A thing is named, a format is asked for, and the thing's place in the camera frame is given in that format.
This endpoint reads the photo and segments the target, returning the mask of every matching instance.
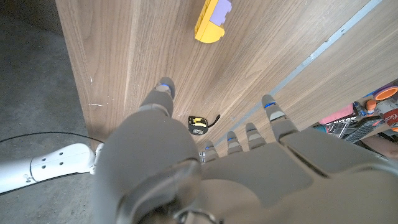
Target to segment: wooden panel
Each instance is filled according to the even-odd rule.
[[[174,80],[173,117],[221,119],[219,139],[260,97],[368,0],[233,1],[226,35],[193,38],[204,1],[57,0],[90,136],[106,139],[160,77]]]
[[[397,10],[397,1],[383,0],[274,96],[299,129],[398,77]],[[248,121],[272,141],[266,119],[264,112],[258,110]],[[244,126],[236,133],[246,146]],[[223,155],[226,142],[217,150]]]

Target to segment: cluttered shelf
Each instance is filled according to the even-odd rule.
[[[349,142],[381,132],[398,134],[398,80],[375,90],[313,127]]]

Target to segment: orange object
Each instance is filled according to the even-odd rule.
[[[366,102],[366,109],[367,110],[374,110],[376,108],[376,100],[368,100]]]
[[[394,95],[398,91],[398,86],[390,86],[385,88],[374,95],[375,100],[384,100]]]
[[[373,116],[374,109],[376,108],[376,100],[368,100],[366,102],[366,110],[368,111],[368,116]]]

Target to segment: purple piece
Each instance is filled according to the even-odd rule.
[[[210,22],[221,26],[225,22],[225,16],[231,12],[232,4],[228,0],[218,0],[213,14],[210,17]]]

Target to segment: pink object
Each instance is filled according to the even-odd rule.
[[[353,113],[354,113],[353,104],[350,103],[348,106],[337,111],[336,113],[333,113],[332,115],[327,116],[326,118],[323,118],[322,120],[319,121],[319,123],[320,124],[328,124],[332,121],[336,121],[337,119],[343,118],[343,117],[348,116]]]

